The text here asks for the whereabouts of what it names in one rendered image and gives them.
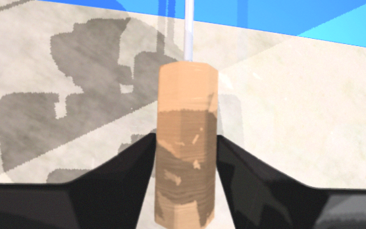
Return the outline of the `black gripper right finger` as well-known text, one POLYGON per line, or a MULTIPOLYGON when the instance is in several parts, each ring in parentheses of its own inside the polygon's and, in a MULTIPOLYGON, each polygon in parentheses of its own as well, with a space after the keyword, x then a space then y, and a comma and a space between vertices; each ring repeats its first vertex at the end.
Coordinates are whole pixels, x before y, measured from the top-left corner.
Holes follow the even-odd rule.
POLYGON ((366 188, 316 188, 217 135, 217 171, 235 229, 366 224, 366 188))

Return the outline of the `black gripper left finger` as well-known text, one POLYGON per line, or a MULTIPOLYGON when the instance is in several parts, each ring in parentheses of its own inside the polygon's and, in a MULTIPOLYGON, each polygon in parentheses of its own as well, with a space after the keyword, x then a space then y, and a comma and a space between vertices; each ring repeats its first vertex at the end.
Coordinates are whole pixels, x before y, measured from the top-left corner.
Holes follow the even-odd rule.
POLYGON ((0 183, 0 229, 136 229, 155 151, 148 133, 70 182, 0 183))

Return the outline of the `wooden-handled tool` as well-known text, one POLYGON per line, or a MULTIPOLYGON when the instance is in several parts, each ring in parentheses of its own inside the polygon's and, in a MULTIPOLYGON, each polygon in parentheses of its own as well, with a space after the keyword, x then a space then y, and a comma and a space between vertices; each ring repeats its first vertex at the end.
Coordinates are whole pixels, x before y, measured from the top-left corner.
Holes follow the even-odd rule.
POLYGON ((183 61, 159 67, 154 221, 206 229, 215 217, 219 71, 193 62, 194 0, 185 0, 183 61))

